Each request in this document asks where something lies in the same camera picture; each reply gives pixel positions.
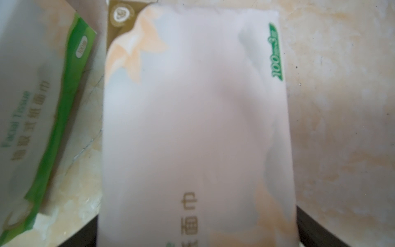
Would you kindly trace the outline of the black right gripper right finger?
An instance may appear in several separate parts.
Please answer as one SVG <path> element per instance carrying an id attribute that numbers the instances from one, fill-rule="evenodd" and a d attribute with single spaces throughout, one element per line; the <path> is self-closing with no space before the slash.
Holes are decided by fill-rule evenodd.
<path id="1" fill-rule="evenodd" d="M 315 221 L 299 206 L 297 206 L 297 226 L 300 242 L 305 247 L 350 247 Z"/>

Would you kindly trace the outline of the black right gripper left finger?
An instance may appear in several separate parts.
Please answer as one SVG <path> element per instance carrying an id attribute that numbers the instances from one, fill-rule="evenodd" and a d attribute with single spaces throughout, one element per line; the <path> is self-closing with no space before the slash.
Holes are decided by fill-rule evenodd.
<path id="1" fill-rule="evenodd" d="M 98 230 L 98 216 L 94 217 L 59 247 L 95 247 Z"/>

